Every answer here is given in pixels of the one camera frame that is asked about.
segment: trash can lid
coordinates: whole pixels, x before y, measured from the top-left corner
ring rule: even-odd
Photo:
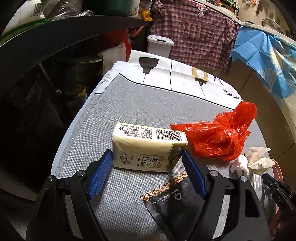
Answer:
[[[158,44],[164,44],[164,45],[170,45],[170,46],[174,46],[174,42],[166,37],[162,37],[162,36],[156,36],[156,35],[149,35],[147,38],[148,42],[153,42],[153,43],[158,43]]]

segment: white trash can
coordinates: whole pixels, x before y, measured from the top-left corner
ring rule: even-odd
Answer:
[[[171,39],[156,35],[149,35],[147,41],[148,53],[163,56],[166,58],[168,58],[168,56],[170,55],[171,47],[175,45]]]

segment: lamp illustration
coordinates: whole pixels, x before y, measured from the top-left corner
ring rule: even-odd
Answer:
[[[143,73],[149,74],[150,70],[157,66],[157,58],[140,57],[140,66],[143,68]]]

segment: white box with barcode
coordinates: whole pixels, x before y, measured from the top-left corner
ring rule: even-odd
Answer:
[[[112,133],[113,166],[169,172],[187,146],[182,131],[117,123]]]

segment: red plastic bag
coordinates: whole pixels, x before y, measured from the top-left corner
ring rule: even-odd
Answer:
[[[242,101],[232,112],[216,115],[212,122],[170,125],[184,131],[194,154],[222,161],[232,161],[241,154],[250,135],[248,128],[257,116],[257,107]]]

